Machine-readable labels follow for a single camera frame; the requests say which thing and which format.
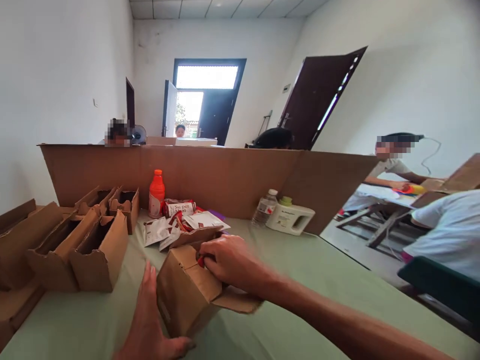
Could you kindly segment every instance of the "wooden table leg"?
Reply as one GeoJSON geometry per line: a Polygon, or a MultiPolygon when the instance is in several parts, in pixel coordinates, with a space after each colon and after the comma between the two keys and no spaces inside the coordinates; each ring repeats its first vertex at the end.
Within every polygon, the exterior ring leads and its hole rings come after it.
{"type": "Polygon", "coordinates": [[[375,231],[370,240],[366,243],[369,248],[376,248],[387,236],[387,231],[391,230],[400,220],[400,217],[410,211],[407,207],[400,207],[375,231]]]}
{"type": "Polygon", "coordinates": [[[356,223],[358,220],[360,220],[364,216],[371,215],[379,210],[381,210],[385,205],[383,204],[375,204],[370,206],[369,208],[366,208],[365,210],[357,212],[355,215],[349,216],[346,219],[340,221],[337,225],[335,225],[337,228],[341,229],[346,225],[350,225],[353,223],[356,223]]]}

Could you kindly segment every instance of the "green tablecloth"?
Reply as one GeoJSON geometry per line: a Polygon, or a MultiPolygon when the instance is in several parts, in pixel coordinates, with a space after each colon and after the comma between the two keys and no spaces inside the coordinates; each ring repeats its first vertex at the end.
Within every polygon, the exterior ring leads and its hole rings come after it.
{"type": "MultiPolygon", "coordinates": [[[[139,217],[139,223],[145,220],[139,217]]],[[[318,236],[290,236],[227,219],[280,272],[342,304],[427,342],[455,359],[480,359],[480,344],[363,268],[318,236]]],[[[109,359],[127,336],[145,258],[160,269],[166,255],[143,248],[138,225],[113,293],[48,292],[0,354],[0,360],[109,359]]],[[[347,359],[295,315],[265,303],[253,315],[221,310],[195,337],[187,359],[347,359]]]]}

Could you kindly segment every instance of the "white t-shirt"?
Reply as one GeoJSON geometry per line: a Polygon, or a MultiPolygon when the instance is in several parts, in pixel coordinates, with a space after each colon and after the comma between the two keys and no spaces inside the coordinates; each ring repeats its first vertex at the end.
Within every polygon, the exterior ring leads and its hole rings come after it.
{"type": "Polygon", "coordinates": [[[403,251],[480,281],[480,190],[445,196],[412,217],[433,229],[403,251]]]}
{"type": "Polygon", "coordinates": [[[379,175],[382,173],[393,173],[400,175],[411,172],[412,171],[408,167],[406,167],[403,162],[401,162],[397,158],[393,158],[387,159],[385,161],[379,161],[368,176],[378,178],[379,175]]]}

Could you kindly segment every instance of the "green lid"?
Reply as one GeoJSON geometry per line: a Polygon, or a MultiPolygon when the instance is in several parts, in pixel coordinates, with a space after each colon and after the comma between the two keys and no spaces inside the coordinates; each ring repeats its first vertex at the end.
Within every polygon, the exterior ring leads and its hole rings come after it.
{"type": "Polygon", "coordinates": [[[283,206],[292,206],[292,198],[288,196],[284,196],[280,199],[278,203],[283,206]]]}

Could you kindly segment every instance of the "ceiling tile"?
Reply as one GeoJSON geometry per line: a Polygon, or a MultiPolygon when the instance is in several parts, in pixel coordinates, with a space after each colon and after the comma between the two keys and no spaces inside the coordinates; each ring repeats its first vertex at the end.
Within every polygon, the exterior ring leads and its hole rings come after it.
{"type": "Polygon", "coordinates": [[[256,18],[270,4],[272,0],[243,0],[233,14],[233,18],[256,18]]]}
{"type": "Polygon", "coordinates": [[[153,17],[155,19],[178,19],[181,0],[154,1],[153,17]]]}
{"type": "Polygon", "coordinates": [[[302,18],[310,15],[328,0],[303,0],[296,8],[287,14],[287,18],[302,18]]]}
{"type": "Polygon", "coordinates": [[[286,16],[302,0],[273,0],[261,13],[261,18],[282,18],[286,16]]]}
{"type": "Polygon", "coordinates": [[[212,0],[207,19],[231,18],[242,0],[212,0]]]}
{"type": "Polygon", "coordinates": [[[154,11],[151,1],[132,1],[130,3],[131,14],[134,19],[144,20],[153,19],[154,11]]]}
{"type": "Polygon", "coordinates": [[[183,0],[180,19],[203,19],[212,0],[183,0]]]}

